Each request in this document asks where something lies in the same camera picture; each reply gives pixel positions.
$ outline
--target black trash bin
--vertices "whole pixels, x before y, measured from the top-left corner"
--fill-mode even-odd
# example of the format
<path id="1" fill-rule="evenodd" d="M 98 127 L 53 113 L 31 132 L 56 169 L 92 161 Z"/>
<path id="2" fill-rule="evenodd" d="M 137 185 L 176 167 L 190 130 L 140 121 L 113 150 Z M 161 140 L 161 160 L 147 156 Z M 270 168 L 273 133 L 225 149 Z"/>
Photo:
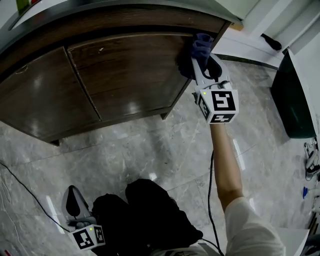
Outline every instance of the black trash bin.
<path id="1" fill-rule="evenodd" d="M 318 132 L 310 110 L 313 106 L 308 105 L 293 58 L 288 50 L 275 75 L 271 94 L 288 136 L 293 139 L 313 138 Z"/>

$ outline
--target marble floor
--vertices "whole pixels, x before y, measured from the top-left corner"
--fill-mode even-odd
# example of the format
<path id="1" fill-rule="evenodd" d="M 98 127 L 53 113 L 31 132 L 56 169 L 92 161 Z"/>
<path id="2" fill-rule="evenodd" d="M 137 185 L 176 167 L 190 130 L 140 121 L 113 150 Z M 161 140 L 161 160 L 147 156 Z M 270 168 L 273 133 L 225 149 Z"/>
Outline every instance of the marble floor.
<path id="1" fill-rule="evenodd" d="M 304 174 L 304 142 L 289 139 L 270 94 L 276 72 L 252 64 L 225 61 L 240 112 L 227 125 L 241 169 L 244 194 L 256 212 L 275 227 L 306 227 L 314 187 Z M 191 223 L 215 242 L 208 217 L 210 129 L 192 96 L 192 83 L 169 117 L 142 118 L 62 140 L 55 147 L 0 123 L 0 160 L 65 224 L 61 211 L 69 185 L 90 206 L 105 193 L 122 198 L 127 184 L 152 179 L 165 188 Z M 79 253 L 66 234 L 48 219 L 30 194 L 1 169 L 0 249 L 12 255 L 91 255 Z M 213 185 L 211 207 L 220 244 L 226 247 L 224 214 Z"/>

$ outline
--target black object on floor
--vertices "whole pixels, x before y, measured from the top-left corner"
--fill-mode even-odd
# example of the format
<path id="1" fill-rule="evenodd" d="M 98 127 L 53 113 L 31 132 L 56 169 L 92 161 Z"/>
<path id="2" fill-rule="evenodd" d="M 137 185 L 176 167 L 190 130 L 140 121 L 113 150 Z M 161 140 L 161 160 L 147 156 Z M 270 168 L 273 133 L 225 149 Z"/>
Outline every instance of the black object on floor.
<path id="1" fill-rule="evenodd" d="M 203 237 L 168 193 L 149 179 L 138 179 L 125 190 L 128 204 L 106 194 L 92 212 L 103 228 L 107 245 L 92 251 L 108 256 L 148 255 L 152 249 L 186 248 Z"/>
<path id="2" fill-rule="evenodd" d="M 267 36 L 266 34 L 261 35 L 265 41 L 271 46 L 272 49 L 279 51 L 282 49 L 281 43 L 276 40 L 273 40 L 271 37 Z"/>
<path id="3" fill-rule="evenodd" d="M 290 50 L 283 57 L 270 89 L 287 135 L 292 139 L 317 136 L 311 108 L 294 65 Z"/>
<path id="4" fill-rule="evenodd" d="M 309 235 L 304 247 L 309 247 L 305 255 L 312 255 L 320 251 L 320 234 Z"/>

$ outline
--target black and white marker cube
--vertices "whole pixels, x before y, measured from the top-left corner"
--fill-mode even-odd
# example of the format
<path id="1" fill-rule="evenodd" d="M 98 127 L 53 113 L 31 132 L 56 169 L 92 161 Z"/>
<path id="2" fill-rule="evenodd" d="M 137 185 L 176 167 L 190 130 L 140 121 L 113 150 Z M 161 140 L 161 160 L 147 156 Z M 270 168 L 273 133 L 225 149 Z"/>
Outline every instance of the black and white marker cube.
<path id="1" fill-rule="evenodd" d="M 81 251 L 91 250 L 106 244 L 102 226 L 89 225 L 68 233 L 72 242 Z"/>
<path id="2" fill-rule="evenodd" d="M 198 92 L 197 104 L 208 124 L 230 123 L 239 113 L 238 91 L 202 89 Z"/>

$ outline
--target white sleeve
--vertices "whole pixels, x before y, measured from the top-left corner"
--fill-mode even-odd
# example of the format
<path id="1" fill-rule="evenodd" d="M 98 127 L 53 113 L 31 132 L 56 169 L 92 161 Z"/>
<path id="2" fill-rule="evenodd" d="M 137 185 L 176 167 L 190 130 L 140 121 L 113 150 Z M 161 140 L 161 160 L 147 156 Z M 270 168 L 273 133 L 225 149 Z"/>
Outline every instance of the white sleeve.
<path id="1" fill-rule="evenodd" d="M 240 197 L 225 209 L 226 256 L 284 256 L 286 248 L 275 229 Z"/>

